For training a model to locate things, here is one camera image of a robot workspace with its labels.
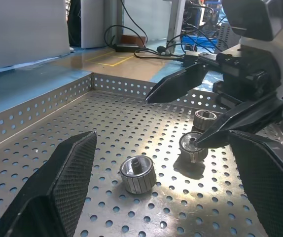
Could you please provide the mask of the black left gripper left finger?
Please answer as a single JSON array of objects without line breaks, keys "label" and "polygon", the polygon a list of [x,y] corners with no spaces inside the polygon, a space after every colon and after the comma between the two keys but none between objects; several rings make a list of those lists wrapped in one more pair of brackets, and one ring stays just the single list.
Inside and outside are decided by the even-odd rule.
[{"label": "black left gripper left finger", "polygon": [[0,218],[0,237],[71,237],[85,203],[97,133],[60,143]]}]

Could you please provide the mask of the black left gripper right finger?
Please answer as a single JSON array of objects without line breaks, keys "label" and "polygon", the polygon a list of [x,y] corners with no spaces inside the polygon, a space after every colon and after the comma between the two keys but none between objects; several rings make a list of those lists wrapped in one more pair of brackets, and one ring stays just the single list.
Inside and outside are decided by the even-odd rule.
[{"label": "black left gripper right finger", "polygon": [[283,145],[231,130],[228,135],[244,191],[270,237],[283,237]]}]

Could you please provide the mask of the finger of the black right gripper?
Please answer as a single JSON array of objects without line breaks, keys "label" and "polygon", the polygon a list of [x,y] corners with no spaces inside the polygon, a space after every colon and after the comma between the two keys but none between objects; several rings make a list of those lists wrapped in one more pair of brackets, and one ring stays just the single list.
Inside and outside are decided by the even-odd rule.
[{"label": "finger of the black right gripper", "polygon": [[208,71],[208,66],[196,63],[170,74],[153,86],[145,102],[148,104],[170,103],[201,85]]},{"label": "finger of the black right gripper", "polygon": [[275,93],[257,101],[245,101],[222,114],[195,142],[197,148],[219,148],[229,144],[229,131],[256,134],[283,118],[283,100]]}]

